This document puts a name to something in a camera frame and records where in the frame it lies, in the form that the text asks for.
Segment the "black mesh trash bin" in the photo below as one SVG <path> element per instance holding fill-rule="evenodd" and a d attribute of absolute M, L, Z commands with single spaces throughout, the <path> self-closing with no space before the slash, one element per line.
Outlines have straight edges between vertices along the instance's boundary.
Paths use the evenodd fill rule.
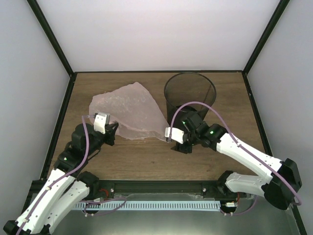
<path fill-rule="evenodd" d="M 164 86 L 167 121 L 183 104 L 197 101 L 212 106 L 216 100 L 216 87 L 206 76 L 196 72 L 181 72 L 172 76 Z"/>

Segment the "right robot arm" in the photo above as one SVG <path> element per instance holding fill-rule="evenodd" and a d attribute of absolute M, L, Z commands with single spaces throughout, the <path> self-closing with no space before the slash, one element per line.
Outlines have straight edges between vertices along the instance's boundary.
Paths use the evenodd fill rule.
<path fill-rule="evenodd" d="M 222 197 L 243 192 L 264 197 L 272 206 L 286 210 L 294 202 L 295 193 L 302 187 L 296 162 L 267 155 L 242 142 L 219 124 L 209 126 L 196 112 L 187 113 L 181 120 L 184 130 L 166 128 L 165 136 L 174 140 L 177 151 L 191 153 L 194 145 L 224 154 L 255 175 L 226 171 L 220 177 L 217 191 Z"/>

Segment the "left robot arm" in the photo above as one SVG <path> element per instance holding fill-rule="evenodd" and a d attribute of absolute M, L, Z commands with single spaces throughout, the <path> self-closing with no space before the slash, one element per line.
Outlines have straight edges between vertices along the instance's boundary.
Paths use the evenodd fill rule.
<path fill-rule="evenodd" d="M 5 233 L 50 235 L 79 201 L 96 197 L 100 192 L 99 178 L 82 169 L 102 145 L 114 145 L 117 128 L 117 122 L 107 124 L 105 133 L 101 133 L 90 124 L 77 125 L 46 183 L 16 220 L 6 222 Z"/>

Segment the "pink plastic trash bag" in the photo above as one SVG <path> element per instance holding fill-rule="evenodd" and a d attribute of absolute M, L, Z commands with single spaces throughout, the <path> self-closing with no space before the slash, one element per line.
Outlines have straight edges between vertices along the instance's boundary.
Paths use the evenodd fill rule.
<path fill-rule="evenodd" d="M 157 138 L 166 141 L 169 126 L 150 92 L 135 82 L 92 98 L 89 114 L 110 114 L 110 122 L 118 122 L 116 134 L 129 140 Z"/>

